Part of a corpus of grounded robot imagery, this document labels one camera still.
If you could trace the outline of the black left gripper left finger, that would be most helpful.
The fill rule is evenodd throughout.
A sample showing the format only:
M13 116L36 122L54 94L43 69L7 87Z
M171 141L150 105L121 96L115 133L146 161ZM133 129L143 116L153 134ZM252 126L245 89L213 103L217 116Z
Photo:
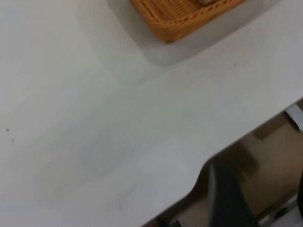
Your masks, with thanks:
M208 188L210 227L256 227L258 222L248 207L233 171L213 163Z

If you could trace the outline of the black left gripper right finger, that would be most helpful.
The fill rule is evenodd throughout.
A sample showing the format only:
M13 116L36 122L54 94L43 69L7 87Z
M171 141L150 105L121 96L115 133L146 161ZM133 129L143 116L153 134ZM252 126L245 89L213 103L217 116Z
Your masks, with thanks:
M303 214L303 173L299 182L299 190L297 195L297 206L300 214Z

